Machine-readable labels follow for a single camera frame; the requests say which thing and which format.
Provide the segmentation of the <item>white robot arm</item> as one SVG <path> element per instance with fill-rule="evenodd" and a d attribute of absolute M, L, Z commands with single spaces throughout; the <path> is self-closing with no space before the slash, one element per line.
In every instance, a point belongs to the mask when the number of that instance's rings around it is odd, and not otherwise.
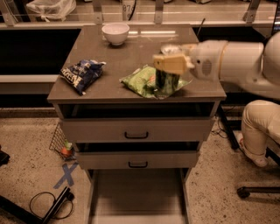
<path fill-rule="evenodd" d="M 266 44 L 207 40 L 183 51 L 155 54 L 154 67 L 169 74 L 190 72 L 200 80 L 233 83 L 251 94 L 280 99 L 280 32 Z"/>

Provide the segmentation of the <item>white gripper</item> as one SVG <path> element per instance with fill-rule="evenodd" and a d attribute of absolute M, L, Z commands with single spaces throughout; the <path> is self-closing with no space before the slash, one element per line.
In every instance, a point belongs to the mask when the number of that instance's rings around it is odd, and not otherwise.
<path fill-rule="evenodd" d="M 227 44 L 226 40 L 183 44 L 179 46 L 178 54 L 154 55 L 153 64 L 157 70 L 169 74 L 183 75 L 191 69 L 190 73 L 199 80 L 218 81 L 221 58 Z"/>

